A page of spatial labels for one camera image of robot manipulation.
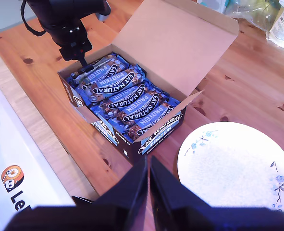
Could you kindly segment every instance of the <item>floral plate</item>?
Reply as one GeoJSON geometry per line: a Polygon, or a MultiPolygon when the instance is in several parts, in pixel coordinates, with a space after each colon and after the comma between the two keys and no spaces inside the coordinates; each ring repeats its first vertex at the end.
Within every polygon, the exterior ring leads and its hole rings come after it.
{"type": "Polygon", "coordinates": [[[284,151],[246,125],[199,127],[178,155],[181,183],[214,207],[267,207],[284,212],[284,151]]]}

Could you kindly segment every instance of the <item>open cardboard box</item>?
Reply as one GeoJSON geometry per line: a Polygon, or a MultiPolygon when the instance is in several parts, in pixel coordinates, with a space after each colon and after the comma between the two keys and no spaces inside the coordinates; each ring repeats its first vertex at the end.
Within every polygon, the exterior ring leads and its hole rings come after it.
{"type": "Polygon", "coordinates": [[[191,94],[238,35],[238,22],[191,0],[144,0],[112,44],[86,57],[88,63],[116,52],[138,64],[147,78],[181,101],[134,143],[104,118],[94,115],[65,79],[81,68],[76,62],[59,72],[71,104],[131,163],[152,151],[183,122],[191,94]]]}

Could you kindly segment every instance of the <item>box flap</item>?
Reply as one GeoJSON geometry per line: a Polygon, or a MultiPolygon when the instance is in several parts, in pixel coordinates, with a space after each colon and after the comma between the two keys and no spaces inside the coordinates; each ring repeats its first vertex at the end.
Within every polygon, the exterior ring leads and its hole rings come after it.
{"type": "Polygon", "coordinates": [[[192,94],[189,97],[185,98],[179,105],[177,105],[177,107],[175,107],[171,112],[169,112],[165,117],[163,117],[158,123],[156,123],[147,132],[145,132],[142,136],[136,139],[135,142],[140,142],[141,140],[153,134],[161,126],[163,126],[167,121],[169,121],[174,115],[176,115],[178,112],[184,109],[189,103],[191,103],[193,100],[196,100],[203,91],[204,90],[197,92],[195,94],[192,94]]]}
{"type": "Polygon", "coordinates": [[[235,40],[238,22],[191,0],[169,1],[176,6],[144,0],[113,44],[188,96],[235,40]]]}

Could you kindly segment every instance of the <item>cable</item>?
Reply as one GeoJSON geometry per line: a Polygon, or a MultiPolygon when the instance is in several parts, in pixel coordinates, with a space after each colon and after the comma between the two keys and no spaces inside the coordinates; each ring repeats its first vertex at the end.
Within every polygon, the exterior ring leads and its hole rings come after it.
{"type": "Polygon", "coordinates": [[[26,5],[26,0],[23,0],[20,12],[21,12],[22,21],[24,22],[25,27],[27,28],[28,31],[32,32],[33,35],[36,35],[38,37],[44,35],[46,33],[45,30],[43,30],[43,31],[36,31],[36,30],[34,30],[32,27],[30,27],[27,24],[27,22],[25,20],[25,5],[26,5]]]}

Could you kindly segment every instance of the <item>wood grain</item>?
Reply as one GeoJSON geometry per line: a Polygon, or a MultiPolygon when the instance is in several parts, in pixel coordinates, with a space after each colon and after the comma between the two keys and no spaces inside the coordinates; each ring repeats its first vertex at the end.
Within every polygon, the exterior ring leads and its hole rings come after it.
{"type": "MultiPolygon", "coordinates": [[[[93,15],[83,19],[93,44],[89,53],[112,42],[141,0],[109,3],[112,14],[105,23],[93,15]]],[[[30,25],[40,30],[37,20],[30,25]]],[[[247,124],[284,149],[284,51],[268,44],[264,32],[246,21],[239,25],[238,38],[199,84],[206,90],[202,98],[188,107],[184,124],[151,154],[175,175],[181,143],[209,122],[247,124]]],[[[58,49],[48,34],[37,38],[24,25],[0,33],[3,60],[95,190],[103,194],[131,165],[70,106],[57,71],[73,61],[65,62],[58,49]]]]}

